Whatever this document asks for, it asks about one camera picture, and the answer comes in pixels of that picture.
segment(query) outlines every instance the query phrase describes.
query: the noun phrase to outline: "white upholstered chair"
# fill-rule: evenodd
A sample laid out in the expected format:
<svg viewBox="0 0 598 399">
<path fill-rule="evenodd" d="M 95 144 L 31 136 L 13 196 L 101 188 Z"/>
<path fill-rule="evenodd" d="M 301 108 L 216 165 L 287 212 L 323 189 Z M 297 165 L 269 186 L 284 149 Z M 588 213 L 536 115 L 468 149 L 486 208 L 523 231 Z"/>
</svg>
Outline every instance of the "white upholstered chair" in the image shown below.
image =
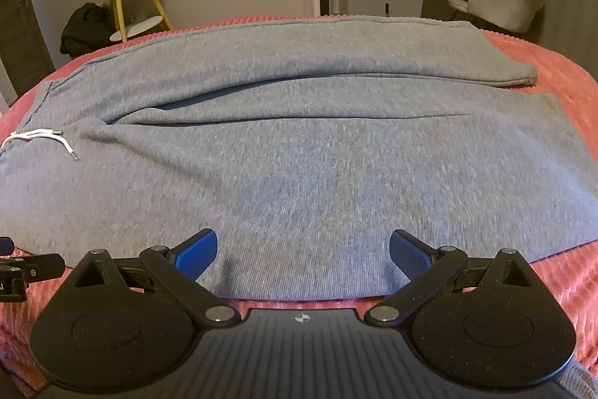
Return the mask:
<svg viewBox="0 0 598 399">
<path fill-rule="evenodd" d="M 546 0 L 448 0 L 457 12 L 472 14 L 513 33 L 525 33 Z"/>
</svg>

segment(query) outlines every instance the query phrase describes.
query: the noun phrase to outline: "ribbed pink bedspread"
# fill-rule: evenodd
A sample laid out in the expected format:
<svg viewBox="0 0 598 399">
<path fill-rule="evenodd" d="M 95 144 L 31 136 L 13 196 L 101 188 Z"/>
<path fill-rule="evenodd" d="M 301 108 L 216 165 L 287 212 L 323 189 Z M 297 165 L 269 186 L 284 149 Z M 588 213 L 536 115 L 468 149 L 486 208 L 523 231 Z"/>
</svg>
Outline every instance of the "ribbed pink bedspread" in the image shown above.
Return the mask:
<svg viewBox="0 0 598 399">
<path fill-rule="evenodd" d="M 243 24 L 274 17 L 243 18 L 213 24 Z M 175 31 L 181 33 L 191 29 Z M 86 61 L 148 39 L 166 35 L 156 33 L 131 40 L 124 45 L 111 46 L 74 59 L 49 75 L 46 80 L 65 77 Z M 564 56 L 535 44 L 498 33 L 484 32 L 488 39 L 512 58 L 537 66 L 538 79 L 533 87 L 518 88 L 527 93 L 552 92 L 558 96 L 572 124 L 579 131 L 590 152 L 598 161 L 598 84 L 581 67 Z M 0 140 L 13 131 L 31 107 L 36 88 L 29 91 L 0 118 Z M 13 237 L 17 244 L 19 236 Z M 598 242 L 593 242 L 553 255 L 533 264 L 535 271 L 552 291 L 567 312 L 577 331 L 575 358 L 598 377 Z M 31 285 L 28 301 L 20 304 L 0 303 L 0 362 L 13 375 L 20 388 L 28 395 L 44 385 L 28 348 L 28 338 L 35 318 L 44 308 L 62 279 Z M 250 308 L 318 309 L 354 307 L 364 312 L 379 298 L 360 298 L 344 301 L 305 303 L 277 303 L 272 301 L 231 301 L 245 315 Z"/>
</svg>

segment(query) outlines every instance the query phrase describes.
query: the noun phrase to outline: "blue gripper pad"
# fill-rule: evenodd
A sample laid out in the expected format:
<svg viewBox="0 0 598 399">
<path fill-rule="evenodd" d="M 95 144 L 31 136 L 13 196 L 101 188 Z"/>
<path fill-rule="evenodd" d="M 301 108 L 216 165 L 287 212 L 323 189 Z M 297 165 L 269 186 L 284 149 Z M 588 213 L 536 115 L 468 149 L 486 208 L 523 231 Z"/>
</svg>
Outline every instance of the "blue gripper pad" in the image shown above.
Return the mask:
<svg viewBox="0 0 598 399">
<path fill-rule="evenodd" d="M 432 267 L 438 251 L 404 230 L 396 230 L 391 235 L 389 244 L 391 259 L 395 265 L 411 280 Z"/>
<path fill-rule="evenodd" d="M 14 252 L 14 243 L 10 237 L 0 237 L 0 255 L 11 255 Z"/>
<path fill-rule="evenodd" d="M 217 252 L 216 232 L 205 228 L 172 248 L 167 258 L 179 271 L 195 281 L 214 262 Z"/>
</svg>

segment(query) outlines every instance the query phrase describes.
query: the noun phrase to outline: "triangular cutout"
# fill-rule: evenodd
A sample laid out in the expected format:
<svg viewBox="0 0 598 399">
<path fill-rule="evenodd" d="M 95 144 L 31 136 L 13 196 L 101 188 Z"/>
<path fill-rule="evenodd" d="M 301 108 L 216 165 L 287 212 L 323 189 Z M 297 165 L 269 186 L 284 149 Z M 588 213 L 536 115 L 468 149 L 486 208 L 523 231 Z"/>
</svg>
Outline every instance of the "triangular cutout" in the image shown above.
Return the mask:
<svg viewBox="0 0 598 399">
<path fill-rule="evenodd" d="M 98 286 L 101 284 L 106 284 L 104 281 L 104 274 L 102 273 L 98 263 L 91 262 L 83 271 L 83 274 L 81 274 L 81 277 L 77 281 L 77 284 L 75 284 L 75 287 L 85 288 L 87 286 Z"/>
<path fill-rule="evenodd" d="M 531 286 L 521 269 L 519 269 L 519 266 L 514 261 L 507 262 L 505 266 L 505 276 L 502 282 L 503 284 L 509 284 L 511 286 Z"/>
</svg>

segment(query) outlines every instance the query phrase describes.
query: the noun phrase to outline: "door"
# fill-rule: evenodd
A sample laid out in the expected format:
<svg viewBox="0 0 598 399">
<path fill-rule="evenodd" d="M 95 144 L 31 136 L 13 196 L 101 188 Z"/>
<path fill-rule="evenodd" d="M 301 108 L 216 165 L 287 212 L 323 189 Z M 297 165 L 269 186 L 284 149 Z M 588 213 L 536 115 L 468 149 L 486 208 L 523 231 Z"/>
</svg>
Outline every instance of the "door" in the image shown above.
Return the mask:
<svg viewBox="0 0 598 399">
<path fill-rule="evenodd" d="M 0 0 L 0 58 L 18 96 L 54 71 L 31 0 Z"/>
</svg>

